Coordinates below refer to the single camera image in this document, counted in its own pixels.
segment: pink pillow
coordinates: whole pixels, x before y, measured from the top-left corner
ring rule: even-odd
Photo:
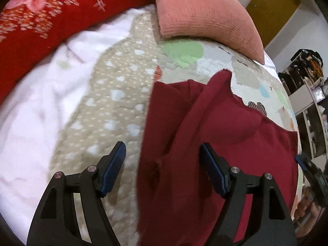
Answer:
[[[264,64],[259,33],[237,0],[156,0],[163,37],[209,37]]]

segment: green patch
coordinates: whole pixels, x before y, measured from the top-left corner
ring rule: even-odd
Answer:
[[[57,64],[60,68],[62,68],[62,69],[70,69],[70,68],[71,68],[70,63],[68,63],[68,62],[66,62],[66,61],[58,60],[58,61],[56,62],[56,64]]]
[[[182,68],[195,63],[204,55],[204,49],[200,42],[190,40],[169,40],[162,44],[163,52],[174,63]]]
[[[288,98],[280,90],[276,90],[276,94],[278,96],[279,101],[284,105],[284,107],[289,109],[290,106]]]

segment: maroon cloth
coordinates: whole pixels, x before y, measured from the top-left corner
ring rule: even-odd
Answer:
[[[297,133],[243,104],[223,70],[207,85],[193,80],[155,83],[145,127],[137,197],[142,246],[203,246],[224,200],[199,167],[209,142],[230,166],[273,175],[291,210],[297,188]],[[244,237],[252,197],[247,195],[235,241]]]

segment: beige polka dot fabric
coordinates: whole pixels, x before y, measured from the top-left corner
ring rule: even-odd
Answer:
[[[121,245],[136,245],[138,239],[136,173],[147,103],[153,78],[159,74],[155,74],[158,38],[156,16],[146,13],[134,20],[131,38],[122,40],[99,59],[90,92],[62,132],[51,162],[51,176],[56,171],[79,173],[97,164],[118,140],[125,142],[124,168],[113,191],[103,199]],[[90,241],[78,195],[75,201],[81,235]]]

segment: quilted blanket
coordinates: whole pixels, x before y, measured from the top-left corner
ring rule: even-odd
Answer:
[[[163,39],[157,15],[149,12],[134,19],[130,34],[98,60],[89,93],[61,132],[49,177],[56,171],[79,173],[108,154],[118,140],[124,141],[126,161],[103,205],[121,245],[133,246],[138,242],[136,175],[156,80],[193,79],[206,84],[225,68],[232,72],[233,93],[245,104],[287,130],[297,130],[297,123],[279,80],[238,52],[206,39]],[[90,241],[79,195],[75,195],[75,203],[81,235]]]

